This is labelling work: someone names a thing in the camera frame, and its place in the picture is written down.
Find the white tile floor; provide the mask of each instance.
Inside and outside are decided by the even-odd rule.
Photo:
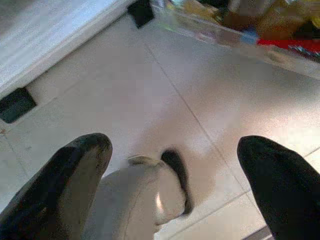
[[[238,164],[239,138],[263,135],[304,156],[320,147],[320,82],[155,22],[137,30],[127,15],[28,89],[38,107],[0,123],[1,209],[59,147],[102,132],[114,149],[106,174],[133,154],[183,153],[196,208],[156,239],[239,240],[265,226]]]

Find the black plastic foot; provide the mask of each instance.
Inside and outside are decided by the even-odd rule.
[[[18,88],[0,100],[0,119],[11,124],[36,105],[25,87]]]
[[[138,0],[132,3],[128,7],[128,12],[133,17],[138,29],[155,18],[150,5],[150,0]]]

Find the black sole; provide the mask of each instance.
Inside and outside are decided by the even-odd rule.
[[[182,190],[185,192],[185,208],[182,215],[189,215],[194,209],[194,202],[189,189],[188,172],[185,162],[175,149],[167,149],[161,155],[161,160],[171,167],[177,174]]]

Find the glass shelf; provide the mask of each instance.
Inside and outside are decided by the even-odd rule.
[[[165,6],[160,0],[151,4],[155,18],[167,30],[232,48],[239,54],[320,80],[320,63],[299,53],[271,45],[256,45],[258,38],[255,36],[185,14],[177,7]]]

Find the store shelf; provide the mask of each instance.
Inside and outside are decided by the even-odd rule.
[[[258,38],[255,36],[185,14],[179,8],[165,6],[160,1],[153,1],[152,9],[159,24],[167,30],[232,48],[239,54],[320,80],[320,64],[296,52],[256,45]]]

